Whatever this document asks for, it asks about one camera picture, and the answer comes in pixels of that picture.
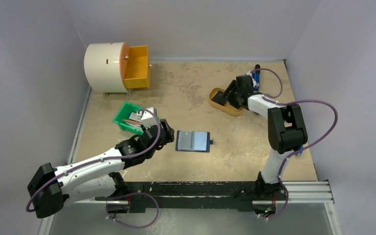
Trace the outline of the blue leather card holder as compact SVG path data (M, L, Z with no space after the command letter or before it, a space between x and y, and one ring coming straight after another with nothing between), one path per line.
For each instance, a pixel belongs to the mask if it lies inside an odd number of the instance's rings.
M176 151L209 152L214 143L210 132L205 131L177 131Z

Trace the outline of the black card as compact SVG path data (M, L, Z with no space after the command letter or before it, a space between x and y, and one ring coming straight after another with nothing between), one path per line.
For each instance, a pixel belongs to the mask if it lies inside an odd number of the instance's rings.
M226 96L224 95L224 92L217 91L217 93L212 97L211 101L224 106L224 104L226 103Z

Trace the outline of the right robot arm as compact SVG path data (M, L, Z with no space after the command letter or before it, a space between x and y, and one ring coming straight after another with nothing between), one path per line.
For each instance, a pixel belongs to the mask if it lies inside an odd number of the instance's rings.
M246 109L267 119L268 140L271 146L269 158L258 174L255 192L267 199L281 189L281 176L289 154L307 143L307 131L298 104L279 104L263 93L254 91L252 77L237 76L224 91L218 91L211 101L224 111Z

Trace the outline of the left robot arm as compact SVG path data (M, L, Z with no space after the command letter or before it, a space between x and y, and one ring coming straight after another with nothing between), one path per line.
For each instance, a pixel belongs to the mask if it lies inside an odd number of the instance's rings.
M175 131L166 119L145 128L141 135L121 141L95 157L64 166L46 163L38 167L27 185L30 199L27 212L46 218L69 203L92 197L121 200L126 195L119 171L142 164L156 151L175 140Z

